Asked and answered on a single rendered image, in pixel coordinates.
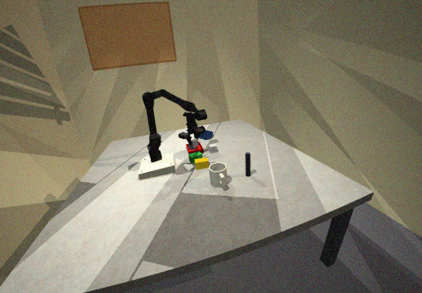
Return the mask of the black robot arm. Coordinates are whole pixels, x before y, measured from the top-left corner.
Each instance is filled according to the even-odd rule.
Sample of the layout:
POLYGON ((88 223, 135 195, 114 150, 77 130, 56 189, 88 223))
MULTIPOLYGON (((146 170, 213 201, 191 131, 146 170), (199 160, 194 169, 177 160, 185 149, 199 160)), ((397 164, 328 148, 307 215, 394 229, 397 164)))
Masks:
MULTIPOLYGON (((207 119, 207 114, 205 112, 205 109, 197 110, 195 107, 195 104, 186 100, 183 100, 181 98, 176 97, 175 95, 169 93, 168 91, 164 89, 157 90, 155 92, 145 92, 142 95, 142 100, 144 102, 144 105, 146 107, 147 115, 148 115, 148 126, 149 126, 149 144, 148 144, 148 152, 150 156, 150 161, 160 161, 162 160, 162 154, 159 150, 159 147, 161 146, 161 135, 157 134, 156 130, 156 122, 154 117, 154 99, 164 97, 170 101, 175 102, 176 104, 179 104, 184 110, 188 111, 189 113, 185 112, 183 116, 186 116, 187 123, 194 123, 196 122, 196 119, 198 121, 207 119), (195 113, 191 113, 195 112, 195 113)), ((191 133, 194 133, 196 136, 199 136, 204 132, 204 126, 198 127, 197 124, 195 126, 192 125, 191 127, 191 133)))

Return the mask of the red tray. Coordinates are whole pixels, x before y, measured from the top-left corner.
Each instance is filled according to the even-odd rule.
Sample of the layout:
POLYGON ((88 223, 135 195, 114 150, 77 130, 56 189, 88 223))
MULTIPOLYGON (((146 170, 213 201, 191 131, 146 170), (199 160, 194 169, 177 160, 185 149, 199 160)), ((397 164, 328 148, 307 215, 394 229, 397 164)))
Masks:
POLYGON ((201 152, 201 153, 204 152, 204 149, 203 149, 202 145, 200 144, 200 142, 198 142, 198 146, 195 149, 189 150, 188 144, 186 144, 186 147, 187 147, 187 151, 188 151, 189 154, 192 154, 192 153, 195 153, 195 152, 201 152))

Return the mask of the blue tray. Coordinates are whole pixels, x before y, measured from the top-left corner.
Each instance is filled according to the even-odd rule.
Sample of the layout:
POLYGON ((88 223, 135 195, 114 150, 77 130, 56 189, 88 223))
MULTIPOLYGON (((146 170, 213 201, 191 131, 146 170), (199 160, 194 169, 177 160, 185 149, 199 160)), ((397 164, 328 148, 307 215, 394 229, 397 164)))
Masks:
POLYGON ((204 139, 204 140, 208 140, 212 137, 213 137, 213 131, 207 131, 207 130, 199 136, 200 139, 204 139))

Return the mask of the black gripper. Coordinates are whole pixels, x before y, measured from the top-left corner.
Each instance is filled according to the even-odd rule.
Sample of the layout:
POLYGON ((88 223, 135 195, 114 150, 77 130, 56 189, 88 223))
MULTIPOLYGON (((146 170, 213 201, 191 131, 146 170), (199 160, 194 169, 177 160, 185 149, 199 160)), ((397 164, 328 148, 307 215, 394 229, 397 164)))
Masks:
MULTIPOLYGON (((190 146, 191 146, 191 138, 192 138, 191 137, 191 134, 193 134, 193 133, 191 133, 191 127, 192 127, 192 125, 195 126, 195 124, 197 124, 197 123, 196 122, 194 122, 194 123, 186 123, 188 133, 182 132, 182 133, 179 133, 178 134, 178 137, 181 138, 181 139, 186 139, 188 141, 188 143, 190 144, 190 146)), ((199 136, 196 136, 195 134, 194 134, 194 137, 196 139, 199 138, 199 136)))

